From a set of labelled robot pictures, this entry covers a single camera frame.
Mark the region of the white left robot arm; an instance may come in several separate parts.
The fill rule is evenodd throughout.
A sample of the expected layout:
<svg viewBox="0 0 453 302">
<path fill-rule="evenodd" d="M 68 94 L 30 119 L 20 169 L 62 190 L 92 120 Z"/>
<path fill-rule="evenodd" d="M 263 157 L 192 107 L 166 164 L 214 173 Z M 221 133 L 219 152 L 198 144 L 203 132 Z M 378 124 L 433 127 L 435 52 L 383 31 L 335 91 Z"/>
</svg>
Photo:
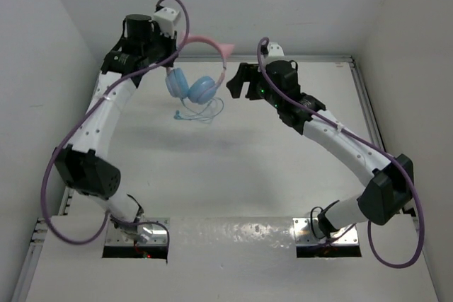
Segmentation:
<svg viewBox="0 0 453 302">
<path fill-rule="evenodd" d="M 122 22 L 118 42 L 104 57 L 86 112 L 57 153 L 55 165 L 64 184 L 110 212 L 114 227 L 138 238 L 143 209 L 121 188 L 121 173 L 107 160 L 110 140 L 125 108 L 142 80 L 129 75 L 152 64 L 165 65 L 176 50 L 180 12 L 162 8 L 152 16 L 130 14 Z"/>
</svg>

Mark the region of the pink blue cat-ear headphones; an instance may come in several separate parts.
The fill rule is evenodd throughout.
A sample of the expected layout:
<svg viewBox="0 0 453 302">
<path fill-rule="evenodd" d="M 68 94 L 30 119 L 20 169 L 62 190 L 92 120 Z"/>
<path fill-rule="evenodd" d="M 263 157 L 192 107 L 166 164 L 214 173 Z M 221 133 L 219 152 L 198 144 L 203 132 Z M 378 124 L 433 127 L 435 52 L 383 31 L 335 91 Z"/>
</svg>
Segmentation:
<svg viewBox="0 0 453 302">
<path fill-rule="evenodd" d="M 219 43 L 210 37 L 203 35 L 192 35 L 189 34 L 185 43 L 182 46 L 185 47 L 191 43 L 203 43 L 213 47 L 222 58 L 222 72 L 217 80 L 214 80 L 211 76 L 202 76 L 189 86 L 188 81 L 181 68 L 166 68 L 166 87 L 170 95 L 174 98 L 178 98 L 181 101 L 188 99 L 191 103 L 204 105 L 210 102 L 217 89 L 222 85 L 226 76 L 227 70 L 227 59 L 231 56 L 234 51 L 234 44 Z"/>
</svg>

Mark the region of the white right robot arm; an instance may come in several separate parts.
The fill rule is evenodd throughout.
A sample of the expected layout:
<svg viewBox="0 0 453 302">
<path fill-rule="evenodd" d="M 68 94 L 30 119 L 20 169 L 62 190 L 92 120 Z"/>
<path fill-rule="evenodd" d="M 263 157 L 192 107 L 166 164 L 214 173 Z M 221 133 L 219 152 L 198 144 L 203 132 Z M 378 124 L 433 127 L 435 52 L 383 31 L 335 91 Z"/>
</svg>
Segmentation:
<svg viewBox="0 0 453 302">
<path fill-rule="evenodd" d="M 242 62 L 226 86 L 232 98 L 239 98 L 249 84 L 246 98 L 265 100 L 281 121 L 303 137 L 316 142 L 334 155 L 364 185 L 362 194 L 337 200 L 317 216 L 321 234 L 332 233 L 354 223 L 370 221 L 383 226 L 407 203 L 413 194 L 407 183 L 413 179 L 413 162 L 403 154 L 390 161 L 370 146 L 351 138 L 350 130 L 317 98 L 302 92 L 295 61 L 277 60 L 262 73 L 257 64 Z"/>
</svg>

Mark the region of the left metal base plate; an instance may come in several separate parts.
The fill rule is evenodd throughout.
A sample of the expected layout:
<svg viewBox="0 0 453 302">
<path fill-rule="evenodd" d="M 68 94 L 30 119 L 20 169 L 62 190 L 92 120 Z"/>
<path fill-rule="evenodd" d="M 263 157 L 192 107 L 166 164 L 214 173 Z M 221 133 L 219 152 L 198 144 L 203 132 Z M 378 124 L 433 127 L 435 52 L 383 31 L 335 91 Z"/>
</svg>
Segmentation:
<svg viewBox="0 0 453 302">
<path fill-rule="evenodd" d="M 145 224 L 126 226 L 110 221 L 105 234 L 105 246 L 167 246 L 170 223 L 168 219 L 143 219 Z"/>
</svg>

